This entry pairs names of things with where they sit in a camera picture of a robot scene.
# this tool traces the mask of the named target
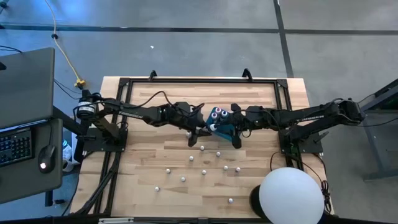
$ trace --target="computer mouse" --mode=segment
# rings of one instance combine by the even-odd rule
[[[41,173],[51,172],[55,167],[55,146],[44,146],[39,152],[38,163]]]

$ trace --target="teal object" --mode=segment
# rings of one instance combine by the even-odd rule
[[[214,108],[211,110],[211,113],[209,114],[209,117],[208,117],[207,120],[206,120],[206,124],[207,124],[208,127],[209,127],[211,124],[217,124],[217,123],[219,123],[219,122],[222,121],[221,113],[224,111],[224,110],[222,110],[222,109],[221,109],[221,113],[218,114],[217,119],[213,120],[213,118],[211,117],[211,114],[216,112],[216,108],[217,108],[217,107],[214,107]],[[233,132],[233,131],[234,131],[234,126],[233,126],[232,124],[228,124],[228,125],[219,126],[219,127],[217,128],[217,130],[216,130],[216,131],[213,131],[212,133],[215,134],[215,135],[217,135],[217,136],[219,136],[219,137],[222,137],[222,138],[224,138],[224,139],[227,139],[228,141],[232,141],[232,137],[231,137],[229,134],[225,134],[225,133],[231,133],[231,132]]]

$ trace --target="desk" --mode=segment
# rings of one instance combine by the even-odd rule
[[[116,97],[119,78],[104,77],[103,97]],[[303,79],[288,78],[287,83],[293,110],[308,107]],[[255,83],[135,83],[130,103],[143,103],[160,90],[167,93],[171,102],[205,103],[202,109],[205,119],[213,107],[229,110],[231,103],[242,109],[249,105],[276,107],[274,86]],[[165,102],[158,95],[146,106]],[[277,132],[253,131],[250,138],[242,138],[241,149],[234,149],[218,136],[199,138],[196,145],[188,147],[184,130],[173,126],[155,128],[132,118],[127,122],[129,135],[119,166],[113,217],[258,218],[250,208],[249,194],[270,172],[271,155],[280,151]],[[221,152],[220,157],[216,157],[217,151]],[[190,156],[194,157],[193,161],[189,161]],[[104,153],[95,152],[84,160],[71,212],[81,208],[97,187],[103,157]],[[311,154],[302,157],[304,163],[326,179],[318,158]],[[276,154],[272,167],[284,166],[284,157]],[[239,173],[235,173],[236,167],[241,168]],[[166,168],[172,170],[171,174],[166,174]],[[320,184],[314,173],[308,170],[308,174]],[[229,198],[234,199],[232,204],[228,203]]]

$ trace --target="white ball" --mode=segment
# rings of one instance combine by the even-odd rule
[[[283,167],[269,173],[262,181],[259,197],[262,210],[275,224],[316,224],[324,210],[318,184],[295,168]]]

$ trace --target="black lamp base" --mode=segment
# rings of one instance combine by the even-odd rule
[[[264,212],[262,211],[259,193],[260,193],[260,185],[255,187],[250,193],[249,197],[250,207],[254,211],[254,213],[258,215],[260,218],[268,220],[266,214],[264,214]]]

